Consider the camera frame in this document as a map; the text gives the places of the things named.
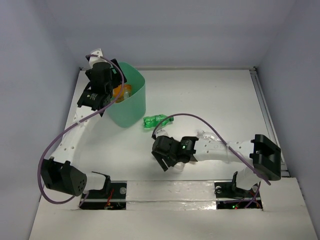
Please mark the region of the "small orange pulp bottle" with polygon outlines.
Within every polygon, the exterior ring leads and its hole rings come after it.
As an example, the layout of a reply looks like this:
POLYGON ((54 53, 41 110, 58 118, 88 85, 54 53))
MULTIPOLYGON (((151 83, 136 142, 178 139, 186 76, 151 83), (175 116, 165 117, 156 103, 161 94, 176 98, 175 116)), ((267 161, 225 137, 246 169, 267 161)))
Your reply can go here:
POLYGON ((123 88, 122 97, 127 100, 132 95, 132 86, 130 84, 125 84, 123 88))

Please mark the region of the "round orange juice bottle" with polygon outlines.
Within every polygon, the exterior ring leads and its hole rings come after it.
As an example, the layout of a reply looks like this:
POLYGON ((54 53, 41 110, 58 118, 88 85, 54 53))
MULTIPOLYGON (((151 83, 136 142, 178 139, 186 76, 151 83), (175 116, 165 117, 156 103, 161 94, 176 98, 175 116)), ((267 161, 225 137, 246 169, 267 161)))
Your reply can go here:
POLYGON ((120 103, 124 100, 124 90, 122 89, 121 85, 113 89, 112 97, 113 98, 118 97, 117 100, 115 101, 116 103, 120 103))

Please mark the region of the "clear bottle with black label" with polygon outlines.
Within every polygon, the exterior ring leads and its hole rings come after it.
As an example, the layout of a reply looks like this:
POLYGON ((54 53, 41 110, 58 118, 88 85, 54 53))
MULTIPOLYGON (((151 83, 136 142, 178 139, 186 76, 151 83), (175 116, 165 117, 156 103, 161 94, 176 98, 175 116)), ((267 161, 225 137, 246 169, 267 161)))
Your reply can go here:
POLYGON ((178 162, 174 167, 173 167, 173 171, 175 173, 182 173, 184 168, 185 168, 185 163, 183 162, 178 162))

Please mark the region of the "green plastic soda bottle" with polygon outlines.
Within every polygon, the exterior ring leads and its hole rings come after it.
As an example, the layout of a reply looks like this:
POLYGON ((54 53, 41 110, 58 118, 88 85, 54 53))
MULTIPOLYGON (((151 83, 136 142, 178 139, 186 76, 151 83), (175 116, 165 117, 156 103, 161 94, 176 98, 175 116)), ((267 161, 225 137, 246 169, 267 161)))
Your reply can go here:
POLYGON ((166 115, 164 114, 158 114, 158 115, 153 115, 153 116, 146 116, 143 118, 143 127, 145 129, 151 129, 155 128, 161 121, 161 127, 164 127, 167 124, 170 124, 174 121, 174 117, 169 117, 168 119, 166 115))

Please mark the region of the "clear water bottle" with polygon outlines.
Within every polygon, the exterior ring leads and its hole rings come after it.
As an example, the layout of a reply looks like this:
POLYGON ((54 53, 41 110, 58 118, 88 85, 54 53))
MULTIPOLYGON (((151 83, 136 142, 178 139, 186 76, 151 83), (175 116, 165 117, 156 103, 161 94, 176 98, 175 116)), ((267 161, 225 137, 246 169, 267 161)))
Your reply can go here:
POLYGON ((204 131, 204 130, 198 130, 196 136, 199 140, 201 140, 204 146, 216 145, 216 144, 225 146, 225 144, 221 141, 221 139, 215 133, 204 131))

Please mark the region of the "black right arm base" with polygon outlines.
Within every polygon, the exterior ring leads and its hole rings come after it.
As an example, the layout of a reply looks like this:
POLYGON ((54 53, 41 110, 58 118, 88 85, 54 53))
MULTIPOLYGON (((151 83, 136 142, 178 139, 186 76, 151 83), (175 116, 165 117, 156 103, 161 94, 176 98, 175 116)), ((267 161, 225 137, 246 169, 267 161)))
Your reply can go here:
POLYGON ((214 183, 217 209, 263 209, 260 186, 256 183, 249 190, 238 188, 236 184, 238 172, 236 171, 231 181, 218 181, 214 183))

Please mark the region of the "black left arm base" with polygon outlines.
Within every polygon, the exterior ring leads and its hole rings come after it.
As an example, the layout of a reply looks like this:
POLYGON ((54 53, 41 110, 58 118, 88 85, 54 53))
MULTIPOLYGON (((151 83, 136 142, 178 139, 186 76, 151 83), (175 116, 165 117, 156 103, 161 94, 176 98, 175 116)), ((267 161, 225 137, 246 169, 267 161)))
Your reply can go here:
POLYGON ((126 210, 126 181, 111 181, 106 191, 90 190, 82 194, 79 208, 82 210, 126 210))

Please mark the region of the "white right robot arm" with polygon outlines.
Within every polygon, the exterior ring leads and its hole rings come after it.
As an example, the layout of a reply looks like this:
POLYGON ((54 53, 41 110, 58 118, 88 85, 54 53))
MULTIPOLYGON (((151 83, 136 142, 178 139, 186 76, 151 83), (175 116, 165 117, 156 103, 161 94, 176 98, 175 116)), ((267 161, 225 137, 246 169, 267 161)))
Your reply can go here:
POLYGON ((236 142, 197 136, 184 136, 176 140, 159 135, 154 137, 151 153, 163 171, 189 162, 244 164, 244 169, 237 170, 230 183, 230 190, 235 196, 242 196, 260 181, 270 184, 282 178, 281 149, 263 134, 256 134, 249 141, 236 142))

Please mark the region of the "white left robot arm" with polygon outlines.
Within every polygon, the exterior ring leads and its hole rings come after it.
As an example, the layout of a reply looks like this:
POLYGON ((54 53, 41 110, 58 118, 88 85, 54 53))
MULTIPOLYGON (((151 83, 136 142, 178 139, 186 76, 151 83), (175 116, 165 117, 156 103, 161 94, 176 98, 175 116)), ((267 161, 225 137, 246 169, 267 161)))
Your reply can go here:
POLYGON ((71 125, 55 140, 59 146, 49 158, 44 152, 38 164, 37 180, 44 188, 78 197, 91 192, 104 198, 110 194, 111 180, 106 174, 80 169, 80 156, 91 130, 106 108, 115 103, 113 90, 123 88, 127 79, 116 59, 90 54, 90 69, 85 71, 89 82, 81 93, 71 125))

